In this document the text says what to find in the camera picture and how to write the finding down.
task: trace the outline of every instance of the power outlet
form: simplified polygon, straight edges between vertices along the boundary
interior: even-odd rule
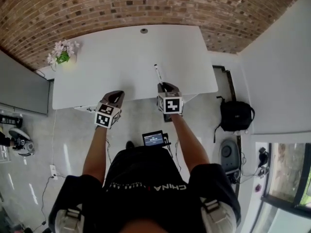
[[[58,180],[56,167],[54,165],[50,165],[50,169],[51,169],[51,176],[54,177],[55,180]]]

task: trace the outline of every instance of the screen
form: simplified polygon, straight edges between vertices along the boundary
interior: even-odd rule
[[[164,143],[161,133],[144,136],[146,146],[154,146]]]

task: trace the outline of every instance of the flower pot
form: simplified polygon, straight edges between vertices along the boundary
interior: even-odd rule
[[[72,54],[67,62],[63,62],[62,65],[65,68],[72,67],[77,62],[77,55]]]

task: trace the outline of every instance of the shirt sleeve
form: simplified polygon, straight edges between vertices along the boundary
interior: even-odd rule
[[[101,188],[99,180],[90,175],[67,176],[49,215],[52,232],[55,232],[55,219],[59,210],[76,209],[82,204],[82,214],[86,220],[92,218],[89,214],[96,213],[97,209],[93,207],[97,204]]]
[[[237,223],[241,208],[225,171],[219,164],[197,165],[190,174],[189,188],[201,198],[228,204],[234,211]]]

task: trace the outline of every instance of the white desk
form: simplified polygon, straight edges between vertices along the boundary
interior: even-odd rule
[[[196,26],[147,25],[83,35],[77,63],[57,67],[53,109],[97,104],[105,93],[123,90],[125,100],[155,98],[163,81],[183,95],[217,92],[215,74],[201,31]]]

